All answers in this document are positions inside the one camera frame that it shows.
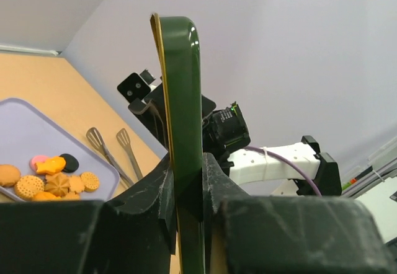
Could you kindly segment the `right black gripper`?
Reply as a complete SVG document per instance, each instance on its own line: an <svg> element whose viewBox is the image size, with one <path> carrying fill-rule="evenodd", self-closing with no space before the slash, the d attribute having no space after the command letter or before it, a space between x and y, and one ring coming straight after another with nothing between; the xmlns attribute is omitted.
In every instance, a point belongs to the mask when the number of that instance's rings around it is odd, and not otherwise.
<svg viewBox="0 0 397 274"><path fill-rule="evenodd" d="M128 109L168 151L163 85L158 85L143 100L135 99ZM224 164L231 153L248 146L251 138L237 102L223 110L215 109L216 103L202 95L203 151Z"/></svg>

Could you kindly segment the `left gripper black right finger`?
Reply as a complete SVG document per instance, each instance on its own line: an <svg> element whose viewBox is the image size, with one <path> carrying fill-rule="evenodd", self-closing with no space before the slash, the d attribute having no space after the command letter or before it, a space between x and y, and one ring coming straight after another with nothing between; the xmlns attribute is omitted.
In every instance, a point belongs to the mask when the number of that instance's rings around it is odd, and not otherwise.
<svg viewBox="0 0 397 274"><path fill-rule="evenodd" d="M359 201L254 197L203 155L207 273L395 273L395 259Z"/></svg>

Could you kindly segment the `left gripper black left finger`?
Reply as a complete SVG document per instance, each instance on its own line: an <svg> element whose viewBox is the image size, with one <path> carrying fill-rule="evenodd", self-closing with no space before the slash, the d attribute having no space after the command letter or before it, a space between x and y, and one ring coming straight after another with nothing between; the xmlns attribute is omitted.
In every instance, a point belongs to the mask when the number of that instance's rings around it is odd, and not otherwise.
<svg viewBox="0 0 397 274"><path fill-rule="evenodd" d="M169 158L109 201L1 205L2 273L168 273L176 246Z"/></svg>

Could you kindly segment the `gold tin lid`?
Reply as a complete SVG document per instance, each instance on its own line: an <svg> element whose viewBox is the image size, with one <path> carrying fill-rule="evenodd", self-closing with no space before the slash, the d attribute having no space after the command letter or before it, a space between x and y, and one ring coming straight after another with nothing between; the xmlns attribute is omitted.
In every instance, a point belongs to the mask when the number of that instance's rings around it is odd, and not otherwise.
<svg viewBox="0 0 397 274"><path fill-rule="evenodd" d="M154 13L150 23L162 72L181 273L205 273L199 36L187 17Z"/></svg>

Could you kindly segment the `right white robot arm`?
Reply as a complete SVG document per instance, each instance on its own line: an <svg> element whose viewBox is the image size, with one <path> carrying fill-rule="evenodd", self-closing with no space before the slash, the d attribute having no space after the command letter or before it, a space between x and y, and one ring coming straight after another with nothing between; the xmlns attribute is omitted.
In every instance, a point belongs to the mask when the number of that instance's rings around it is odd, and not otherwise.
<svg viewBox="0 0 397 274"><path fill-rule="evenodd" d="M310 135L286 146L251 146L243 113L236 102L218 110L202 97L203 150L215 157L221 170L237 185L267 180L291 180L301 196L340 196L337 162L320 150Z"/></svg>

